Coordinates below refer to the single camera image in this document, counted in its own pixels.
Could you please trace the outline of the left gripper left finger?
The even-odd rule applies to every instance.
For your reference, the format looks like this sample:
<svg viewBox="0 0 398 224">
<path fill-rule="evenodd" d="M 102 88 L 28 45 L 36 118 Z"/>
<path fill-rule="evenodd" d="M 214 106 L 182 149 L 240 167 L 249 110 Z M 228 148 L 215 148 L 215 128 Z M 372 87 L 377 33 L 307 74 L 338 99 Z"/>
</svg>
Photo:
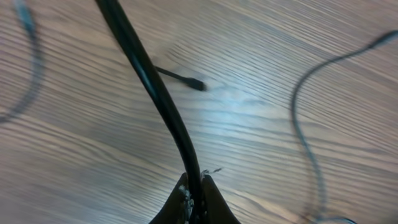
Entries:
<svg viewBox="0 0 398 224">
<path fill-rule="evenodd" d="M 183 173 L 158 214 L 149 224 L 194 224 L 194 201 Z"/>
</svg>

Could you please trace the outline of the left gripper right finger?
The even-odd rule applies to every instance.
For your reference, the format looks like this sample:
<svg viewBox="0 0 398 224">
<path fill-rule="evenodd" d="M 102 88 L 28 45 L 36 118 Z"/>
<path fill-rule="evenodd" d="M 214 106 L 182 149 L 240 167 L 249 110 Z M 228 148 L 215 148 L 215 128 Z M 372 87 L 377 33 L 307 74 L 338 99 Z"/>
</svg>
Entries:
<svg viewBox="0 0 398 224">
<path fill-rule="evenodd" d="M 204 223 L 208 224 L 240 224 L 228 207 L 220 190 L 212 179 L 210 172 L 204 170 L 201 173 L 201 186 L 205 197 L 206 215 Z"/>
</svg>

